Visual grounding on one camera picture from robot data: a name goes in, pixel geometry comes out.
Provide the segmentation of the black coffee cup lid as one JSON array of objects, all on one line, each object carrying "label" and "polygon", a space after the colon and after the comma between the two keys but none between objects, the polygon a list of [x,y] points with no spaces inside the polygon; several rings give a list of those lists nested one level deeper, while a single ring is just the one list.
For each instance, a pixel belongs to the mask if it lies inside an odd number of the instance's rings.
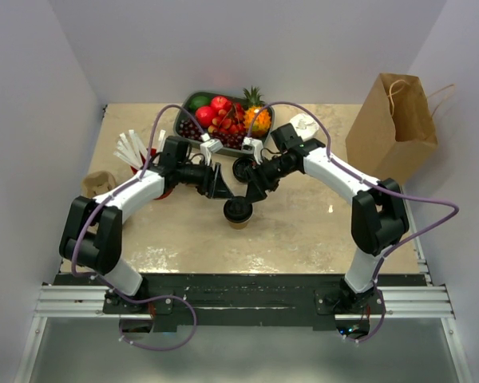
[{"label": "black coffee cup lid", "polygon": [[224,204],[224,217],[231,223],[247,222],[253,213],[253,206],[244,198],[229,199]]}]

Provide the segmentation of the brown paper coffee cup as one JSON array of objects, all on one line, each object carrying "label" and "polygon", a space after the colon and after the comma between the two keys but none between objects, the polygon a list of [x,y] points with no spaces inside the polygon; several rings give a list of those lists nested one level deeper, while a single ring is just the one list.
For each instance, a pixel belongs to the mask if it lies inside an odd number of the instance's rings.
[{"label": "brown paper coffee cup", "polygon": [[235,230],[242,230],[244,229],[249,223],[249,220],[246,219],[242,222],[236,222],[236,221],[229,221],[228,224],[231,228],[235,229]]}]

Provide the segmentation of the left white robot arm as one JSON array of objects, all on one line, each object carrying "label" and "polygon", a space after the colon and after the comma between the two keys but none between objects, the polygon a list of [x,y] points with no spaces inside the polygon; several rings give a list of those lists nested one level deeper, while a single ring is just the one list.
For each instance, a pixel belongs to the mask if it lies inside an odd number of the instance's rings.
[{"label": "left white robot arm", "polygon": [[124,184],[93,198],[77,197],[59,245],[59,254],[73,267],[86,267],[119,290],[121,303],[132,313],[144,311],[149,293],[141,288],[143,277],[122,257],[122,229],[126,220],[147,203],[168,195],[178,184],[187,184],[209,199],[230,199],[233,194],[222,178],[212,154],[222,144],[204,137],[200,144],[203,159],[189,159],[188,140],[170,136],[163,149],[144,162],[144,167]]}]

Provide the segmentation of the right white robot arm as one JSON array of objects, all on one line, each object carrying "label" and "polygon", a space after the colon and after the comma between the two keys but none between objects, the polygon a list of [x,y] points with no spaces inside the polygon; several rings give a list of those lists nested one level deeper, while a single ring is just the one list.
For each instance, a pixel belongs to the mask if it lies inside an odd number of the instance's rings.
[{"label": "right white robot arm", "polygon": [[251,152],[254,161],[244,169],[247,179],[245,205],[267,198],[279,181],[299,171],[321,181],[341,196],[351,208],[350,233],[356,245],[353,261],[338,288],[338,306],[351,314],[368,303],[382,256],[400,242],[409,230],[400,187],[392,179],[378,180],[333,156],[329,147],[312,138],[303,140],[291,124],[272,134],[278,154],[263,158],[259,140],[246,137],[242,149]]}]

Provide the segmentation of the stacked black lids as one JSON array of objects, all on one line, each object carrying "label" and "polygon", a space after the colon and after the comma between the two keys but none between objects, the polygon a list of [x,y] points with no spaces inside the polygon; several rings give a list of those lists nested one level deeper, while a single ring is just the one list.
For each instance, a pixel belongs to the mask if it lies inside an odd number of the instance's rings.
[{"label": "stacked black lids", "polygon": [[242,184],[248,182],[246,169],[251,164],[251,157],[243,156],[237,158],[232,165],[232,174]]}]

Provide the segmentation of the dark grape bunch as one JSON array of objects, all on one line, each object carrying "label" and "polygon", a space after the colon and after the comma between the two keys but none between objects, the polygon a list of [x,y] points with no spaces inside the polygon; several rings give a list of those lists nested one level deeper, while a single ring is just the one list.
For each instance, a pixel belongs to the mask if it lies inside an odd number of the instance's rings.
[{"label": "dark grape bunch", "polygon": [[[174,129],[175,129],[176,135],[182,136],[183,138],[189,140],[194,147],[198,148],[200,146],[200,143],[202,142],[200,138],[201,136],[200,130],[196,127],[196,125],[190,119],[183,119],[183,120],[180,120],[179,122],[176,122]],[[242,133],[224,134],[221,132],[208,133],[208,128],[206,128],[205,132],[211,138],[216,138],[220,140],[224,148],[240,150],[241,144],[243,142],[244,137],[246,136],[247,130],[245,129],[245,132],[242,132]]]}]

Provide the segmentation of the orange spiky fruit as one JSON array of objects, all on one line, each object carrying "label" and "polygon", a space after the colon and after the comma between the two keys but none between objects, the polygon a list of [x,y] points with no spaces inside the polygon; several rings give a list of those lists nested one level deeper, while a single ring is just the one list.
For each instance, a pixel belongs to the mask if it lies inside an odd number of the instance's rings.
[{"label": "orange spiky fruit", "polygon": [[[258,106],[251,106],[247,109],[247,111],[244,114],[243,118],[243,123],[248,130],[250,128],[250,125],[252,123],[252,120],[254,119],[256,113],[261,109],[261,107]],[[268,109],[264,109],[255,119],[254,124],[252,125],[251,128],[251,136],[255,138],[260,138],[264,136],[269,128],[271,127],[271,115]]]}]

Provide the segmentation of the red apple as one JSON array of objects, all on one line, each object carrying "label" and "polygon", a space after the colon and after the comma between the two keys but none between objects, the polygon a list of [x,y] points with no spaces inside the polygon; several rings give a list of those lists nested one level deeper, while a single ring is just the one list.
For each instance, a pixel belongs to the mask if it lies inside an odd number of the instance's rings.
[{"label": "red apple", "polygon": [[212,98],[210,106],[217,113],[220,110],[224,110],[227,113],[232,107],[232,102],[224,96],[215,96]]},{"label": "red apple", "polygon": [[195,117],[203,128],[207,128],[217,117],[217,111],[209,105],[204,105],[196,110]]}]

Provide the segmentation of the red plastic cup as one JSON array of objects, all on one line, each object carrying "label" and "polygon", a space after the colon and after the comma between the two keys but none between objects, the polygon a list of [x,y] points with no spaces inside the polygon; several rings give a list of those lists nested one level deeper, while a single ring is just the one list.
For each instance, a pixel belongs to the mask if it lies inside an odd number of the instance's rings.
[{"label": "red plastic cup", "polygon": [[[156,154],[156,149],[155,148],[151,148],[150,149],[150,159],[153,160],[154,158],[156,158],[157,154]],[[136,175],[141,169],[142,167],[144,166],[144,163],[146,161],[146,158],[141,155],[141,166],[131,166],[130,169],[133,173],[133,175]],[[173,192],[173,188],[171,189],[168,189],[163,195],[159,196],[156,198],[156,200],[163,200],[167,197],[169,197]]]}]

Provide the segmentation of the green lime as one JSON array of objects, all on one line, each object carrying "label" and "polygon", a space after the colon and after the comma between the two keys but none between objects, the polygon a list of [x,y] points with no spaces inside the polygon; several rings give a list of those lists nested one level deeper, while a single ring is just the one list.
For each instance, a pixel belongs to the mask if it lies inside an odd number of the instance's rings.
[{"label": "green lime", "polygon": [[203,106],[209,106],[211,103],[211,99],[205,95],[197,95],[193,97],[188,103],[188,109],[191,112],[195,112],[197,109]]}]

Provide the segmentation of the dark green fruit tray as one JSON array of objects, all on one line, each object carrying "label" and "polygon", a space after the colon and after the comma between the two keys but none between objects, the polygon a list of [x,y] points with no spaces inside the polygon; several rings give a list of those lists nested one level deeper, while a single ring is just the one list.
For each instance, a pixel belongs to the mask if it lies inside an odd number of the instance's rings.
[{"label": "dark green fruit tray", "polygon": [[264,109],[258,89],[249,89],[243,97],[199,91],[191,94],[178,113],[173,130],[177,136],[188,139],[193,147],[202,143],[201,133],[218,139],[224,146],[219,153],[225,156],[242,156],[241,144],[245,136],[267,143],[268,133],[274,127],[275,112]]}]

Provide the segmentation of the brown pulp cup carrier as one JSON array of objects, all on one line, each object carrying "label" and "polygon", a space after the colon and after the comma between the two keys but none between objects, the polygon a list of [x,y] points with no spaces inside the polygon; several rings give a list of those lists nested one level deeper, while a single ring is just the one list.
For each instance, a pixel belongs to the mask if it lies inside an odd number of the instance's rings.
[{"label": "brown pulp cup carrier", "polygon": [[81,194],[87,198],[112,191],[117,182],[112,173],[99,171],[88,174],[81,182]]}]

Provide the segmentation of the brown paper bag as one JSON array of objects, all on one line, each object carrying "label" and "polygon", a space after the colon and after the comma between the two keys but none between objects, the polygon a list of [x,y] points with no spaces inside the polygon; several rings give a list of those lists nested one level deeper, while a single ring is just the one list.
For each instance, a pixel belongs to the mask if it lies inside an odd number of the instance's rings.
[{"label": "brown paper bag", "polygon": [[419,77],[379,74],[346,137],[348,164],[405,184],[437,149],[433,117],[454,90],[450,84],[427,94]]}]

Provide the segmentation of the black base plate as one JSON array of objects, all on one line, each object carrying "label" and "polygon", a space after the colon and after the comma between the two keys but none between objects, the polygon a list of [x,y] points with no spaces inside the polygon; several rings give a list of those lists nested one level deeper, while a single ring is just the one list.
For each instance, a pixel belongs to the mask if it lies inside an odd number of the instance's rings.
[{"label": "black base plate", "polygon": [[346,304],[338,274],[147,275],[148,292],[134,303],[115,293],[99,297],[104,314],[145,314],[122,319],[126,333],[174,332],[178,326],[275,326],[341,330],[339,314],[365,318],[380,309],[372,293]]}]

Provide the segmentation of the aluminium rail frame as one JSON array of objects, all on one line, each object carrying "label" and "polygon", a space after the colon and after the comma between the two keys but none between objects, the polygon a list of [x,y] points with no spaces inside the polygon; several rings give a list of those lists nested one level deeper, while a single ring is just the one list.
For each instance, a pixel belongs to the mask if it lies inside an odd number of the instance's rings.
[{"label": "aluminium rail frame", "polygon": [[[128,261],[141,271],[178,274],[321,274],[350,265],[353,247],[332,227],[305,239],[286,229],[237,231],[216,239],[164,234],[139,243]],[[405,245],[379,280],[386,314],[361,344],[330,331],[200,325],[182,348],[155,352],[119,342],[117,320],[100,308],[100,287],[45,286],[16,374],[18,382],[469,382],[453,307],[435,286],[418,244]]]}]

